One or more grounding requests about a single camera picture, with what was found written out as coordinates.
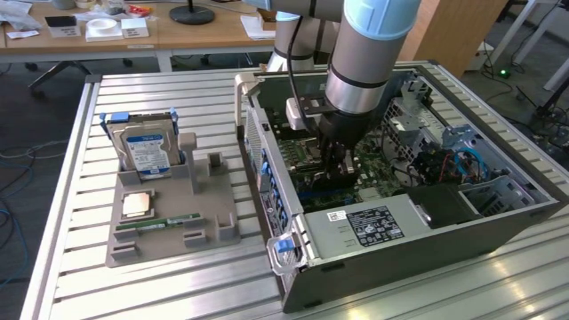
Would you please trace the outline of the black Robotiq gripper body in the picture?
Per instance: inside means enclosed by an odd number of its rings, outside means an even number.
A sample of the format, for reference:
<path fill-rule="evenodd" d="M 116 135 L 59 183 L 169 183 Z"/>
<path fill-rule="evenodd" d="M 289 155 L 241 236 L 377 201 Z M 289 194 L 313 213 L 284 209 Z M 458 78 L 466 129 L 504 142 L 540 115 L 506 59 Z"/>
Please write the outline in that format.
<path fill-rule="evenodd" d="M 318 129 L 321 135 L 333 143 L 344 147 L 354 147 L 365 136 L 372 117 L 368 113 L 352 115 L 341 111 L 324 113 Z"/>

